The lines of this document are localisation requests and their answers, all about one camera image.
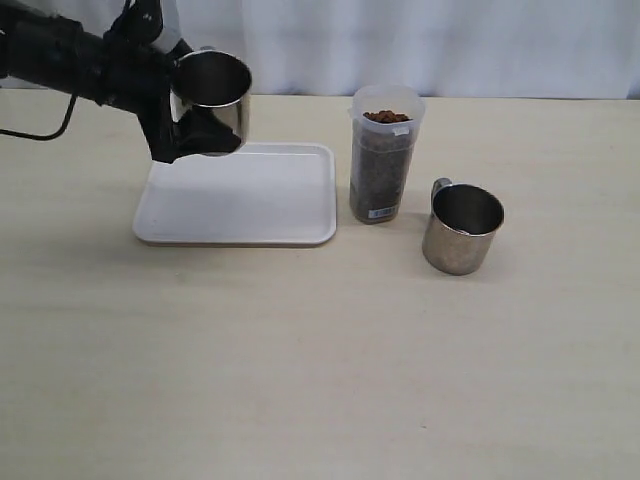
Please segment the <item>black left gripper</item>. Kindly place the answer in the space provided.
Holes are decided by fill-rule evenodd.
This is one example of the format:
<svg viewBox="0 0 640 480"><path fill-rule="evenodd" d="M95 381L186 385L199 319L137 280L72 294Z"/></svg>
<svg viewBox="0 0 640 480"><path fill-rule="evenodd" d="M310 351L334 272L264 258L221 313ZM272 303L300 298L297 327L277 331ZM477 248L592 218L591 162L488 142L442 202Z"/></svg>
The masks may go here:
<svg viewBox="0 0 640 480"><path fill-rule="evenodd" d="M127 1L103 40L105 102L136 115L154 161L226 156L241 147L241 137L208 111L172 119L170 76L185 53L175 1Z"/></svg>

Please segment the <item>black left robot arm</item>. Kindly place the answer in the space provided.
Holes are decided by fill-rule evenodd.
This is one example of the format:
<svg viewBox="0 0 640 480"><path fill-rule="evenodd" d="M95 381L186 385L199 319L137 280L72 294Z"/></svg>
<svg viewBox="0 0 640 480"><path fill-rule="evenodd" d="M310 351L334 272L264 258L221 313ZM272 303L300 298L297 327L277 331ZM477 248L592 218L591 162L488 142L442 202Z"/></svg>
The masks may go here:
<svg viewBox="0 0 640 480"><path fill-rule="evenodd" d="M193 49L174 1L127 1L97 36L81 22L21 1L1 4L1 75L69 94L61 126L78 99L138 119L151 158L225 156L245 143L252 74L237 57Z"/></svg>

